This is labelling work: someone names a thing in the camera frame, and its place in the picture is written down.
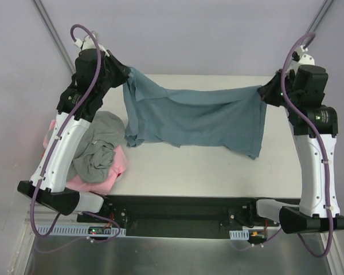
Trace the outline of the blue-grey t shirt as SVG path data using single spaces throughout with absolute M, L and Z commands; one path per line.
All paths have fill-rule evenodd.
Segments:
M 267 110 L 258 89 L 167 89 L 132 68 L 123 84 L 127 145 L 165 142 L 176 147 L 226 147 L 256 159 Z

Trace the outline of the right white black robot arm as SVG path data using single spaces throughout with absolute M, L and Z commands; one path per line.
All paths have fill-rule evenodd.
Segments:
M 338 115 L 323 105 L 328 74 L 316 65 L 290 69 L 284 84 L 290 103 L 281 91 L 281 71 L 259 88 L 265 103 L 282 106 L 288 113 L 294 145 L 302 173 L 302 193 L 298 205 L 274 199 L 259 199 L 246 212 L 252 226 L 266 219 L 281 224 L 287 234 L 322 233 L 344 230 L 344 216 L 335 194 L 334 151 L 338 134 Z

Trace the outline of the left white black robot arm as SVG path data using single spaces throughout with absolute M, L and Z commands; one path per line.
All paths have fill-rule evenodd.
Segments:
M 67 188 L 67 174 L 105 94 L 125 83 L 130 69 L 109 50 L 98 54 L 96 49 L 82 50 L 75 67 L 72 82 L 57 104 L 54 129 L 41 162 L 29 180 L 19 182 L 17 190 L 31 200 L 31 206 L 38 203 L 62 215 L 90 212 L 96 222 L 103 223 L 110 216 L 103 197 Z

